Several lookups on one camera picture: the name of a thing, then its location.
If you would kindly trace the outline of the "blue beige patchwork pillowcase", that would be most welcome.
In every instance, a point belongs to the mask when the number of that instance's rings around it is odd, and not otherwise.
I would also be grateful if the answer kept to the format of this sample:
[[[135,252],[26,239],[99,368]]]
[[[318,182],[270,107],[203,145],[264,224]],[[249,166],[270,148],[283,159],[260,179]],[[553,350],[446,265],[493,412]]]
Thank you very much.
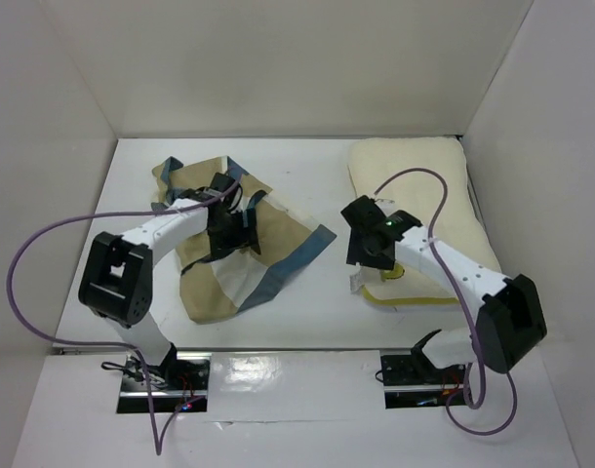
[[[206,233],[178,245],[179,296],[189,319],[196,324],[228,320],[274,299],[337,237],[228,156],[190,165],[174,157],[167,158],[152,169],[158,187],[152,209],[161,211],[183,190],[208,185],[216,173],[240,181],[238,207],[256,211],[261,252],[247,247],[212,260]]]

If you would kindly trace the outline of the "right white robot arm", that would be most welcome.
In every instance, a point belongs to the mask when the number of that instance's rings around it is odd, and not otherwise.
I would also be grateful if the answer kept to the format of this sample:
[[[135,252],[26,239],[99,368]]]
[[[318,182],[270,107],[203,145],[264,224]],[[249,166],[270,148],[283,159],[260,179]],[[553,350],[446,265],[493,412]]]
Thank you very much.
[[[482,362],[511,371],[547,335],[536,284],[509,278],[453,249],[404,211],[386,215],[377,206],[346,207],[350,227],[347,260],[366,267],[411,267],[458,298],[466,326],[432,331],[414,347],[411,370],[422,382],[445,368]]]

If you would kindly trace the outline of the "cream pillow with yellow edge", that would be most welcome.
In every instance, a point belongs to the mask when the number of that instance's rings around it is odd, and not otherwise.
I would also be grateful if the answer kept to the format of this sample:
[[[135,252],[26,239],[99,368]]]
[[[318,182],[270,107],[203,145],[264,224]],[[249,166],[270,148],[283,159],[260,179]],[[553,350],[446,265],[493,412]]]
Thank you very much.
[[[424,225],[442,199],[442,184],[432,175],[412,173],[388,179],[411,168],[438,173],[448,185],[448,198],[438,216],[435,235],[452,248],[494,271],[500,269],[467,191],[466,158],[454,137],[370,138],[354,144],[348,170],[357,195],[376,196],[394,211],[403,210]],[[446,305],[457,299],[418,271],[397,264],[390,272],[360,269],[361,294],[381,306]]]

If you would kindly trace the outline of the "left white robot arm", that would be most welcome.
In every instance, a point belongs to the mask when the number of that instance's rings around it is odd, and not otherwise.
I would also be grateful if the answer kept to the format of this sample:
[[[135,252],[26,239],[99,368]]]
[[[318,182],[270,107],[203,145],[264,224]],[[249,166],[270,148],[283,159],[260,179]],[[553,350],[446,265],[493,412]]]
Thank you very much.
[[[256,201],[244,205],[243,190],[222,196],[216,189],[187,189],[146,223],[122,234],[101,232],[91,245],[79,300],[103,318],[145,359],[142,375],[157,389],[188,380],[191,365],[159,330],[150,313],[153,269],[186,239],[206,234],[210,251],[186,264],[215,263],[242,249],[260,252]]]

